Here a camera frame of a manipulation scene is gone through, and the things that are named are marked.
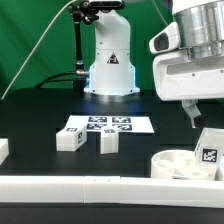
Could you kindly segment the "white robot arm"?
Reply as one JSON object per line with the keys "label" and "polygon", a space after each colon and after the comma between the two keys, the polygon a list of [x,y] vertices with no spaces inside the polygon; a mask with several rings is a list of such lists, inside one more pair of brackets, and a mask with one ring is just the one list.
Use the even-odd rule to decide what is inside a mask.
{"label": "white robot arm", "polygon": [[[124,0],[86,0],[95,23],[96,56],[85,92],[103,101],[136,94],[130,25],[116,11]],[[153,76],[163,101],[178,100],[194,128],[204,125],[200,99],[224,98],[224,0],[172,0],[173,22],[149,41]]]}

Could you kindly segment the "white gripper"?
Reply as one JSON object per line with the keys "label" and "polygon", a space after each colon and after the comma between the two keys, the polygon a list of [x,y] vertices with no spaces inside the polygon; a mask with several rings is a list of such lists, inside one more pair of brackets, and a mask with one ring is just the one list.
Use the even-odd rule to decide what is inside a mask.
{"label": "white gripper", "polygon": [[182,100],[193,128],[201,126],[197,100],[224,98],[224,54],[190,60],[186,50],[156,56],[153,75],[157,95],[163,101]]}

